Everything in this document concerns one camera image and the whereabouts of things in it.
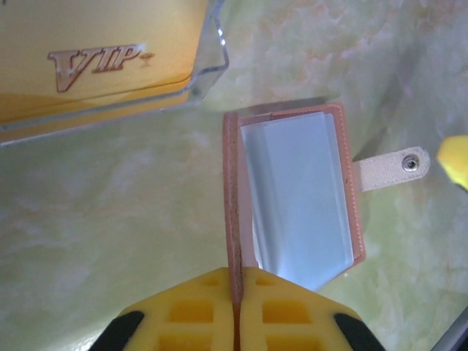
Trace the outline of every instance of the card holder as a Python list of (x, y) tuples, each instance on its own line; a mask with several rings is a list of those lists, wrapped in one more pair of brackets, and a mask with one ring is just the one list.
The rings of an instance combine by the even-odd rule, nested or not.
[[(416, 154), (419, 167), (404, 169)], [(310, 290), (366, 257), (357, 193), (421, 178), (430, 164), (420, 148), (353, 164), (339, 103), (226, 113), (223, 159), (232, 273), (260, 267)]]

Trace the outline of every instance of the beige strap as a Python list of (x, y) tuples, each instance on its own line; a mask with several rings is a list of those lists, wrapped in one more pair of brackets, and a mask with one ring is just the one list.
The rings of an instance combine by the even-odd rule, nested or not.
[(420, 147), (406, 148), (354, 162), (359, 190), (367, 192), (414, 181), (429, 171), (431, 158)]

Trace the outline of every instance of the table surface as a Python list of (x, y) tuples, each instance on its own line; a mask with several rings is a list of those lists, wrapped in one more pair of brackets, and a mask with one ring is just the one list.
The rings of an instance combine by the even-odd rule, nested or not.
[[(86, 350), (126, 305), (227, 264), (222, 111), (327, 97), (356, 157), (468, 133), (463, 0), (227, 1), (231, 65), (202, 105), (0, 150), (4, 350)], [(434, 162), (360, 195), (367, 259), (321, 293), (388, 350), (468, 305), (468, 196)]]

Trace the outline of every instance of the marble surface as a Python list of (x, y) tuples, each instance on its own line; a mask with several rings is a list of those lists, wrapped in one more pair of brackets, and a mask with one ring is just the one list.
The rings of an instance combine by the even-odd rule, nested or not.
[[(357, 157), (468, 133), (464, 0), (227, 1), (231, 66), (203, 104), (0, 150), (3, 350), (87, 350), (123, 307), (226, 265), (222, 111), (328, 97)], [(388, 350), (468, 304), (468, 196), (435, 162), (361, 195), (368, 258), (321, 293)]]

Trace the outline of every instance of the plastic case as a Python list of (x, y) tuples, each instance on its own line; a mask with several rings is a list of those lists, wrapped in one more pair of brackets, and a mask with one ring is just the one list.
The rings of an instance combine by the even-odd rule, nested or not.
[(229, 66), (223, 3), (4, 1), (0, 145), (199, 102)]

